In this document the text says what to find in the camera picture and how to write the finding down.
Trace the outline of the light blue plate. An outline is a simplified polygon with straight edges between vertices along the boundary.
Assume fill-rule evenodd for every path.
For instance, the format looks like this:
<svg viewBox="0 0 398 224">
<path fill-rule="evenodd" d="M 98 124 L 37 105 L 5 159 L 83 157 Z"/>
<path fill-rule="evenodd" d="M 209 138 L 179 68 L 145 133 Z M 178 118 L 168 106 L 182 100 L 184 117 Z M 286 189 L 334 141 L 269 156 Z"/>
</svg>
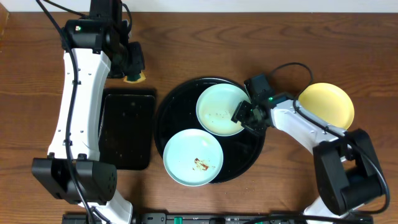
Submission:
<svg viewBox="0 0 398 224">
<path fill-rule="evenodd" d="M 211 134 L 232 136 L 244 128 L 232 117 L 239 103 L 250 102 L 247 94 L 238 86 L 220 83 L 208 87 L 198 98 L 196 114 L 199 123 Z"/>
<path fill-rule="evenodd" d="M 189 187 L 209 184 L 220 173 L 223 161 L 221 144 L 200 129 L 186 129 L 173 135 L 163 152 L 168 175 Z"/>
</svg>

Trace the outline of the yellow plate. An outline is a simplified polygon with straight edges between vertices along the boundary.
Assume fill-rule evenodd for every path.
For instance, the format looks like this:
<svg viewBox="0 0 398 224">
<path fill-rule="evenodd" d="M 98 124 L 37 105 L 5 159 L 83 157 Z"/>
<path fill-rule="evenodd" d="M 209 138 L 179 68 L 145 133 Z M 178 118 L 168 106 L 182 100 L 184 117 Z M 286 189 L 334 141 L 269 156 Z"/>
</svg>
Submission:
<svg viewBox="0 0 398 224">
<path fill-rule="evenodd" d="M 309 112 L 338 128 L 348 129 L 354 120 L 354 105 L 348 94 L 330 83 L 315 83 L 298 97 Z"/>
</svg>

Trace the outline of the green and yellow sponge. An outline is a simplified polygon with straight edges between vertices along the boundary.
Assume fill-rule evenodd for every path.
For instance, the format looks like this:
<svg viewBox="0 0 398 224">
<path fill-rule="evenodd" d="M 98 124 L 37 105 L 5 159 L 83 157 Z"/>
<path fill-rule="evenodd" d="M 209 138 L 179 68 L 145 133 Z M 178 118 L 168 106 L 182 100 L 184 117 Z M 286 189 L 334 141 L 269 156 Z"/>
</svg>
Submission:
<svg viewBox="0 0 398 224">
<path fill-rule="evenodd" d="M 146 80 L 146 76 L 144 75 L 143 72 L 135 75 L 126 75 L 123 79 L 123 82 L 130 83 L 130 84 L 136 84 L 140 83 Z"/>
</svg>

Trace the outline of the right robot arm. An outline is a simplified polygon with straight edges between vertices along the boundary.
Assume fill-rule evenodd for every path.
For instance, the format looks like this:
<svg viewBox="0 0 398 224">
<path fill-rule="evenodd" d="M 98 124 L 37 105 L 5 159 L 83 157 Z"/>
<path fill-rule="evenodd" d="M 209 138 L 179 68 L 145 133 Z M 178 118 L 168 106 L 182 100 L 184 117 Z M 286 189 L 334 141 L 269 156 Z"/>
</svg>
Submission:
<svg viewBox="0 0 398 224">
<path fill-rule="evenodd" d="M 390 198 L 371 138 L 362 129 L 337 128 L 287 94 L 240 101 L 231 119 L 257 136 L 276 128 L 311 152 L 319 198 L 306 215 L 344 217 L 382 195 Z"/>
</svg>

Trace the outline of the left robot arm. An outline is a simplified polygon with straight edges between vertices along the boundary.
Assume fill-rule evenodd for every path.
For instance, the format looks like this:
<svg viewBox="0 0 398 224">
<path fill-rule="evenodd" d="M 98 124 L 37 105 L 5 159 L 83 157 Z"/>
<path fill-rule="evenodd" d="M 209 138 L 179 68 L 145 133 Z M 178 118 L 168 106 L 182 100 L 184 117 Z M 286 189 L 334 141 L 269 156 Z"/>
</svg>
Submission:
<svg viewBox="0 0 398 224">
<path fill-rule="evenodd" d="M 60 29 L 65 79 L 56 132 L 32 174 L 56 199 L 86 209 L 83 223 L 133 223 L 134 209 L 117 190 L 116 166 L 101 159 L 102 100 L 107 78 L 142 80 L 141 46 L 127 20 L 69 20 Z"/>
</svg>

